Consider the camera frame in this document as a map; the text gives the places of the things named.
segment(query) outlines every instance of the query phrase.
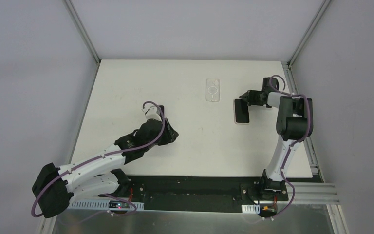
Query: white wall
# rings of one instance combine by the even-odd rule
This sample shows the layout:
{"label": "white wall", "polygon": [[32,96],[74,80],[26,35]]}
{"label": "white wall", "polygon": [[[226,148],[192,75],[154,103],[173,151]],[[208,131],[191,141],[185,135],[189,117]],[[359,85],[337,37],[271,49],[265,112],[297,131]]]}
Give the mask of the white wall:
{"label": "white wall", "polygon": [[73,0],[103,59],[288,61],[323,0]]}
{"label": "white wall", "polygon": [[0,0],[0,233],[34,233],[32,184],[64,163],[96,65],[60,0]]}
{"label": "white wall", "polygon": [[374,1],[335,0],[293,67],[350,232],[374,233]]}

